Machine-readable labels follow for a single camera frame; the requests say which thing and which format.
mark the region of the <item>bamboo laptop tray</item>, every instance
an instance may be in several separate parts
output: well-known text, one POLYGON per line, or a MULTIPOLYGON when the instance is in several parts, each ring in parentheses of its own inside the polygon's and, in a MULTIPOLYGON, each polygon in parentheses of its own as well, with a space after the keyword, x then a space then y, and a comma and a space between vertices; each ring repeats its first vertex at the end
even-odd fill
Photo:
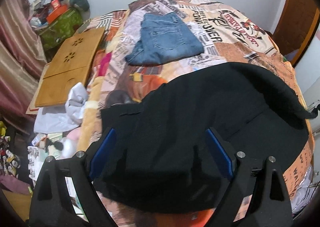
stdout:
POLYGON ((63 42, 44 75, 35 107, 64 104, 73 86, 78 82, 85 86, 104 31, 104 27, 92 29, 63 42))

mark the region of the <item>wooden door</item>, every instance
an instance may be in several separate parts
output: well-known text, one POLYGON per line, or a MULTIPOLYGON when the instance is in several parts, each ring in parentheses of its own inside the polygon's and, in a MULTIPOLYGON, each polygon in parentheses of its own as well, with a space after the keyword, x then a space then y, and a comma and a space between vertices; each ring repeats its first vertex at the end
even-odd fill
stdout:
POLYGON ((280 53, 287 55, 295 50, 291 60, 295 65, 302 57, 316 32, 319 10, 314 0, 286 0, 273 40, 280 53))

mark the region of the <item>door frame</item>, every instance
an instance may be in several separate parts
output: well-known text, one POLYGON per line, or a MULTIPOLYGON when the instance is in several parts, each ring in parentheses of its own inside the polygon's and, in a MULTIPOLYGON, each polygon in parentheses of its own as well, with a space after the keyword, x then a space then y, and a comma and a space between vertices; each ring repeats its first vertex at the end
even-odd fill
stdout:
MULTIPOLYGON (((285 4, 284 4, 284 8, 282 10, 281 17, 278 22, 278 25, 277 25, 276 30, 273 34, 276 34, 279 31, 280 25, 283 22, 284 14, 288 8, 288 5, 289 5, 289 0, 286 0, 285 4)), ((308 34, 306 35, 306 38, 302 42, 302 44, 301 44, 298 52, 294 56, 294 58, 290 61, 293 67, 295 67, 297 65, 297 63, 300 61, 300 59, 302 58, 302 56, 305 54, 306 50, 308 49, 314 35, 316 34, 319 22, 320 22, 320 11, 319 11, 319 8, 317 8, 315 16, 312 21, 312 24, 311 24, 310 29, 308 31, 308 34)))

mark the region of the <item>jeans back pocket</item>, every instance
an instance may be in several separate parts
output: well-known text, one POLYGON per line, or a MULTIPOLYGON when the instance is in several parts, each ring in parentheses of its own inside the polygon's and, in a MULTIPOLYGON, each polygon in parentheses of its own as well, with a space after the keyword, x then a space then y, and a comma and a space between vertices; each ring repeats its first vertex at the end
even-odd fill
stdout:
POLYGON ((153 28, 150 32, 153 46, 162 50, 173 50, 185 43, 178 27, 153 28))

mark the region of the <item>white cloth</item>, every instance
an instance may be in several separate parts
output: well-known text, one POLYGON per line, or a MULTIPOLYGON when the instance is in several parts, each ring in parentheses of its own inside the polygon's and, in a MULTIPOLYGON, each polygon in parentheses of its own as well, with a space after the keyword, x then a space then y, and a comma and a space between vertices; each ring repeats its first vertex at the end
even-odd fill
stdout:
POLYGON ((313 169, 309 166, 306 175, 300 185, 298 186, 297 192, 291 200, 292 213, 296 214, 303 207, 305 207, 311 200, 313 191, 316 187, 309 187, 312 181, 313 169))
POLYGON ((73 86, 65 105, 40 108, 36 117, 35 133, 60 133, 77 128, 83 119, 88 94, 82 83, 73 86))

